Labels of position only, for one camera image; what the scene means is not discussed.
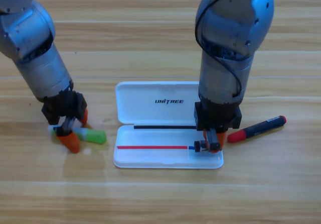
wooden table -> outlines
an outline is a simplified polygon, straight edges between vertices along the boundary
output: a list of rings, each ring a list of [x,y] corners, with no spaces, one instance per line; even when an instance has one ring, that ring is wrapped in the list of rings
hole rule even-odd
[[[285,115],[281,131],[227,145],[219,170],[113,164],[114,87],[197,80],[200,0],[38,0],[56,45],[108,143],[70,154],[46,134],[41,104],[0,56],[0,222],[321,223],[321,0],[275,0],[241,105],[245,127]]]

green marker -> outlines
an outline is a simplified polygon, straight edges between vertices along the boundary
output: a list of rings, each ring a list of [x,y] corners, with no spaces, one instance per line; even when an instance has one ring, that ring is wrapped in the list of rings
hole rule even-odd
[[[60,125],[49,125],[48,131],[51,135],[56,136],[54,127]],[[72,128],[72,131],[77,135],[81,141],[87,141],[96,144],[104,144],[106,142],[106,132],[104,130],[92,130],[88,128]]]

black line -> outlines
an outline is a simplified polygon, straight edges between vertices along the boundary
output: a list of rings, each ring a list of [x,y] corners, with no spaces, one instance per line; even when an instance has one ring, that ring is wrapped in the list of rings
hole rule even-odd
[[[134,125],[134,129],[189,129],[195,130],[196,126],[189,125]]]

logo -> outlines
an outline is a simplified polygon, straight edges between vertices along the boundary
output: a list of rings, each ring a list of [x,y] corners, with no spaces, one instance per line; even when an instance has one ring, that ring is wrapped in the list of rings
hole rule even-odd
[[[165,103],[165,104],[169,104],[169,103],[184,103],[184,100],[155,100],[155,103]]]

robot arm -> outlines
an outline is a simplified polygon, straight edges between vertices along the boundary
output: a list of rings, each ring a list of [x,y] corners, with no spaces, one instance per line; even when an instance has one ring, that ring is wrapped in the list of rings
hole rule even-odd
[[[225,132],[241,122],[241,104],[254,57],[272,22],[274,0],[202,0],[196,39],[202,47],[198,131],[206,148],[222,150]]]
[[[79,140],[71,128],[75,119],[87,122],[87,104],[73,91],[73,81],[54,44],[55,27],[35,0],[0,0],[0,52],[12,59],[38,101],[57,137],[72,152]]]

